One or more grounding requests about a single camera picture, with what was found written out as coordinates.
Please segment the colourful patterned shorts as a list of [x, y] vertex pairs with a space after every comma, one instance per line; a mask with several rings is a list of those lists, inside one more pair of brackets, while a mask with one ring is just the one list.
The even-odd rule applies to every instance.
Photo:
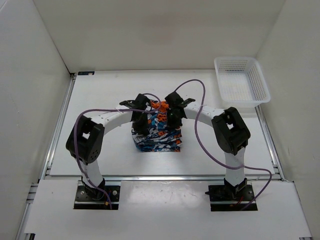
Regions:
[[181, 127], [169, 128], [167, 126], [167, 113], [169, 105], [166, 101], [152, 100], [146, 105], [147, 111], [140, 118], [144, 123], [132, 123], [131, 136], [136, 148], [141, 152], [180, 152], [182, 142]]

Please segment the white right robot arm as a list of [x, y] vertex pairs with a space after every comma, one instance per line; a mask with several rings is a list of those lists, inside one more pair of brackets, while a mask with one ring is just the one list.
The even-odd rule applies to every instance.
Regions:
[[168, 127], [180, 127], [183, 118], [192, 119], [197, 141], [200, 141], [198, 122], [213, 127], [216, 142], [225, 156], [225, 162], [220, 163], [226, 168], [224, 193], [230, 200], [238, 199], [247, 185], [244, 155], [251, 137], [238, 110], [234, 107], [223, 110], [204, 106], [192, 98], [184, 100], [175, 91], [166, 96], [165, 101], [168, 103]]

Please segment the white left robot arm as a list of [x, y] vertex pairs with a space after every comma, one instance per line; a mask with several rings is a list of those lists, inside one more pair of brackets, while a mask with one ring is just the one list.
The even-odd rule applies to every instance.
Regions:
[[129, 122], [138, 134], [146, 136], [149, 133], [148, 113], [151, 112], [151, 100], [145, 93], [140, 93], [134, 100], [122, 101], [118, 108], [88, 109], [77, 117], [65, 147], [75, 158], [85, 192], [93, 200], [109, 196], [97, 161], [104, 136]]

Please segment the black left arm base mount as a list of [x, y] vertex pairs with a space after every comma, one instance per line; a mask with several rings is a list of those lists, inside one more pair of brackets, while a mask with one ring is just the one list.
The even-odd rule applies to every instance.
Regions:
[[111, 204], [104, 193], [98, 190], [97, 197], [88, 194], [82, 182], [78, 182], [75, 192], [73, 208], [75, 210], [114, 210], [119, 209], [120, 202], [120, 185], [105, 185], [104, 191], [108, 194]]

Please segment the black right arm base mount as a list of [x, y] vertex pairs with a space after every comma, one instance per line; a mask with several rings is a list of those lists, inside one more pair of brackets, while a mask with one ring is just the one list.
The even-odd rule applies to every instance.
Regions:
[[249, 206], [247, 204], [255, 197], [252, 185], [247, 185], [235, 196], [224, 185], [209, 185], [208, 191], [211, 212], [239, 212], [257, 211], [258, 207], [254, 200]]

